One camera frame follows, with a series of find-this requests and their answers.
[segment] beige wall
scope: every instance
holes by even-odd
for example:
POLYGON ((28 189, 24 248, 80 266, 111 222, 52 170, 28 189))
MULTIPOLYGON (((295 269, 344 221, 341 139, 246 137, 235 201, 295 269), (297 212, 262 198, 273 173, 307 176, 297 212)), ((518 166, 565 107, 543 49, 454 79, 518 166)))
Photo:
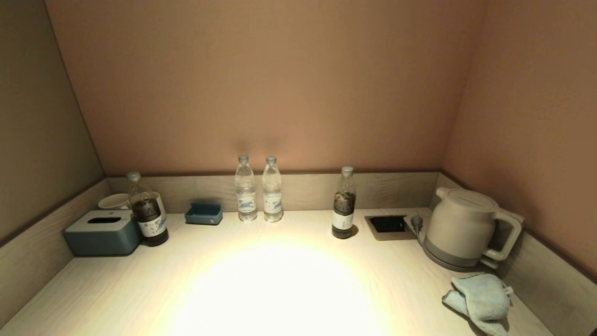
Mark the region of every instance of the beige wall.
POLYGON ((597 2, 492 1, 444 169, 597 276, 597 2))
POLYGON ((478 0, 47 0, 108 175, 438 169, 478 0))
POLYGON ((43 0, 0 1, 0 246, 103 177, 43 0))

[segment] electric kettle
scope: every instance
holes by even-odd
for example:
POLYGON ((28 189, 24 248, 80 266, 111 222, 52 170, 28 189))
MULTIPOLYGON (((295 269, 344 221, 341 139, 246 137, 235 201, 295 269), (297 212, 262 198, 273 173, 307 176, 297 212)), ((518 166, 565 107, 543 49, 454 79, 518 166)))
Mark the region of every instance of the electric kettle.
POLYGON ((431 216, 423 250, 437 264, 454 271, 472 271, 478 262, 495 269, 506 259, 522 230, 524 218, 501 209, 491 198, 469 190, 438 188, 442 199, 431 216), (488 247, 496 219, 512 230, 501 249, 488 247))

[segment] plastic bottle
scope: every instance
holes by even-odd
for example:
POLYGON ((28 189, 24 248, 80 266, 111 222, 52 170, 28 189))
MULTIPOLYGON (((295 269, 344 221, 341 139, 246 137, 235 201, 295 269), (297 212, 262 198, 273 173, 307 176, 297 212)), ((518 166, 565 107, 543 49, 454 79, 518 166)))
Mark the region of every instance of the plastic bottle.
POLYGON ((255 176, 249 166, 249 156, 238 156, 238 167, 235 175, 236 198, 238 199, 238 218, 250 222, 257 218, 255 201, 255 176))
POLYGON ((162 245, 168 240, 169 235, 165 214, 162 214, 159 208, 156 195, 151 188, 139 182, 139 172, 127 173, 126 177, 132 183, 128 201, 141 228, 145 245, 162 245))
POLYGON ((267 166, 263 171, 263 218, 268 222, 282 219, 282 176, 278 170, 275 156, 265 159, 267 166))
POLYGON ((352 173, 352 167, 342 167, 342 176, 334 195, 332 234, 340 239, 346 239, 352 234, 352 217, 356 201, 356 188, 352 173))

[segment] light blue washcloth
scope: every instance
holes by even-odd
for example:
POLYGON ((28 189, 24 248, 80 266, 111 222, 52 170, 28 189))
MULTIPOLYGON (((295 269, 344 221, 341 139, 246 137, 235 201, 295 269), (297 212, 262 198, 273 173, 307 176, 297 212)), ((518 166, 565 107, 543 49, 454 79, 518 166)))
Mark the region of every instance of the light blue washcloth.
POLYGON ((507 335, 498 320, 508 315, 509 294, 512 287, 504 288, 503 282, 493 274, 479 274, 465 279, 452 278, 456 291, 449 291, 442 302, 466 315, 481 331, 489 336, 507 335))

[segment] countertop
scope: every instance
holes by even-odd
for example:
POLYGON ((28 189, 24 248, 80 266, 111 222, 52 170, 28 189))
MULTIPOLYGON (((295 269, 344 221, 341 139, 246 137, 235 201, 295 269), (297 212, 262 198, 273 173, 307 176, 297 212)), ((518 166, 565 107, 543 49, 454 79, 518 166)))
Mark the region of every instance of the countertop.
MULTIPOLYGON (((170 239, 130 256, 75 258, 0 330, 17 335, 482 335, 445 307, 452 276, 416 240, 375 240, 364 216, 427 208, 357 210, 358 232, 331 234, 332 211, 217 226, 168 215, 170 239)), ((514 294, 510 336, 551 335, 514 294)))

